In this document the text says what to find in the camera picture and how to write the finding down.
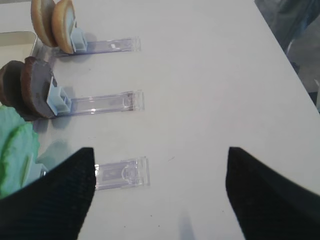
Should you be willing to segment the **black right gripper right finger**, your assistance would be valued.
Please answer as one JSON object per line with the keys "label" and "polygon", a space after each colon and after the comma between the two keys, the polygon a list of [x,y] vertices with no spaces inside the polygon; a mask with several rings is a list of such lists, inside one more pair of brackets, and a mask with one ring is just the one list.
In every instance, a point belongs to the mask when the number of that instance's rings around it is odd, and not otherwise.
{"label": "black right gripper right finger", "polygon": [[240,147],[230,147],[225,188],[247,240],[318,240],[320,197]]}

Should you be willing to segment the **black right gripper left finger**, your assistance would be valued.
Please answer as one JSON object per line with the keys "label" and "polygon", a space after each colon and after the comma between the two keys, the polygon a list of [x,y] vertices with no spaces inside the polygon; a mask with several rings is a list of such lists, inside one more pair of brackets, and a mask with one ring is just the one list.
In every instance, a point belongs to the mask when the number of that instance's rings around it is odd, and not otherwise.
{"label": "black right gripper left finger", "polygon": [[83,147],[0,201],[2,240],[76,240],[96,190],[95,154]]}

